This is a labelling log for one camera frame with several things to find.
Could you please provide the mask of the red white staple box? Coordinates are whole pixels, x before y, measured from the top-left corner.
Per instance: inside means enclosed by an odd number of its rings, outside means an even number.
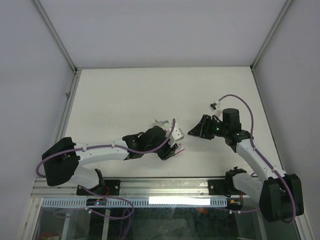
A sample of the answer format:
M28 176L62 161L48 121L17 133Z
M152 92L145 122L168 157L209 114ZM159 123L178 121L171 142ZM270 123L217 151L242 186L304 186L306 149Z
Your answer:
M175 149L174 152L175 152L175 154L179 154L180 152L182 152L184 150L185 150L184 146L181 143L178 143L177 148Z

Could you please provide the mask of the white stapler magazine part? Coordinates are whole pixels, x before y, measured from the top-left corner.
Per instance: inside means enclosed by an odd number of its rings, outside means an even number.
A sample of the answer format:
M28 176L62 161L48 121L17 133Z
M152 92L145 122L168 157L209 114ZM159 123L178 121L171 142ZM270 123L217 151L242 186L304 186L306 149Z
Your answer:
M170 122L168 120L157 120L155 119L154 122L159 126L168 126Z

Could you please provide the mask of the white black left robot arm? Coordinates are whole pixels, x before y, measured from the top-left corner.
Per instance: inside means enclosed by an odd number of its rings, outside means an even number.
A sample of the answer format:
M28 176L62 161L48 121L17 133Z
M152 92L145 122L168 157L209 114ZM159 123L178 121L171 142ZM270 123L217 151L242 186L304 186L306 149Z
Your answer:
M135 160L146 154L156 154L165 161L180 151L178 142L183 138L183 132L176 125L168 130L154 126L145 132L98 145L76 143L71 137L64 137L41 156L36 174L45 178L50 187L71 183L97 195L105 188L103 175L99 169L88 169L87 165Z

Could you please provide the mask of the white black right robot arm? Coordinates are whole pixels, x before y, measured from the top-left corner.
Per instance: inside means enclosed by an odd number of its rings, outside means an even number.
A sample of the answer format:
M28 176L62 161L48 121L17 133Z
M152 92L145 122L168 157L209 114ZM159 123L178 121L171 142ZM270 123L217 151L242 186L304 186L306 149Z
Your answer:
M236 108L222 111L222 119L204 114L199 123L187 133L206 140L224 138L225 143L251 167L256 178L238 167L227 171L222 183L214 186L226 197L243 192L254 200L262 216L270 223L291 221L304 214L302 184L296 174L288 174L271 162L263 160L248 131L242 129Z

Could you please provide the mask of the aluminium mounting rail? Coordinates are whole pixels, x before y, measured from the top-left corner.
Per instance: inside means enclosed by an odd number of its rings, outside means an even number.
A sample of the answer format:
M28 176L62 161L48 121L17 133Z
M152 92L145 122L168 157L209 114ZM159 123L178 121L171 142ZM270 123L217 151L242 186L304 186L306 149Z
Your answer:
M121 198L144 198L153 196L174 197L211 197L209 195L208 180L222 179L223 177L189 177L189 178L105 178L106 180L120 180ZM63 198L85 195L85 191L76 184L64 183L60 186L48 186L43 178L37 178L33 185L33 198Z

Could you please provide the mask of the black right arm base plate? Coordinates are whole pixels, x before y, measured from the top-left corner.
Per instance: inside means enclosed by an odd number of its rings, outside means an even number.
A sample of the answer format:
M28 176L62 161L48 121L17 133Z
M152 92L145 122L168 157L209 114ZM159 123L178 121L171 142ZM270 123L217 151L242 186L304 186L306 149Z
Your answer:
M224 183L224 179L209 179L207 181L208 194L210 196L222 195L227 197L229 194L224 188Z

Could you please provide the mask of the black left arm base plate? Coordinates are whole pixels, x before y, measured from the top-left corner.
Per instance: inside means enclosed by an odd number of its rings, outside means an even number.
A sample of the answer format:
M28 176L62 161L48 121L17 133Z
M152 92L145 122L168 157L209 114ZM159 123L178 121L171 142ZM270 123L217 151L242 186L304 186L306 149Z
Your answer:
M103 196L118 196L120 194L121 181L119 179L104 179L91 189L91 192Z

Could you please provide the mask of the right aluminium frame post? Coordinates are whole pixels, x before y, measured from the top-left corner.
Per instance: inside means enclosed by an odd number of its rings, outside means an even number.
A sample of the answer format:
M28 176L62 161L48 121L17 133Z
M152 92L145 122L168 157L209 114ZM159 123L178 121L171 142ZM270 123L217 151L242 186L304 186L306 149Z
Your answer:
M271 27L270 27L265 39L263 40L262 45L259 48L252 64L250 65L250 69L252 72L255 71L257 65L259 64L261 58L263 57L264 53L268 49L273 37L275 36L278 28L280 27L282 21L286 17L289 9L294 4L294 2L295 2L294 0L285 0L284 1L284 4L282 5L279 13L277 14L273 24L271 25Z

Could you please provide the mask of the aluminium frame post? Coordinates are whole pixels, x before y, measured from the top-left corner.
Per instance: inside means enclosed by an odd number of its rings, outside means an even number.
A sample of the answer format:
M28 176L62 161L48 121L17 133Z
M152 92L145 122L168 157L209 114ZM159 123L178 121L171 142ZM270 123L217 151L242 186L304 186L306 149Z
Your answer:
M268 49L273 37L275 36L278 28L280 27L282 21L286 17L289 9L294 4L294 2L295 2L294 0L285 0L284 1L284 4L282 5L279 13L277 14L273 24L271 25L271 27L270 27L265 39L263 40L262 45L259 48L252 64L250 65L250 69L252 72L255 71L257 65L259 64L261 58L263 57L264 53Z
M53 42L55 43L57 49L61 53L62 57L64 58L65 62L67 63L68 67L71 71L76 74L78 68L76 67L74 61L72 60L70 54L68 53L65 45L63 44L55 26L53 25L48 13L46 12L43 4L40 0L31 0L32 5L34 6L35 10L39 14L44 26L46 27L49 35L51 36Z

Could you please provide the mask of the left aluminium frame post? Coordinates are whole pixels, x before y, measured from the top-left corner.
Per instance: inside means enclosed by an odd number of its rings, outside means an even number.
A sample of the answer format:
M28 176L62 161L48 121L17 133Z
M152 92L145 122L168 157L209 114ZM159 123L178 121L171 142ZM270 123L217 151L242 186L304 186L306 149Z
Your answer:
M63 44L55 26L53 25L48 13L46 12L43 4L40 0L31 0L32 5L34 6L35 10L39 14L44 26L46 27L49 35L51 36L53 42L55 43L57 49L61 53L62 57L64 58L65 62L67 63L68 67L71 71L76 74L78 68L76 67L74 61L72 60L70 54L68 53L65 45Z

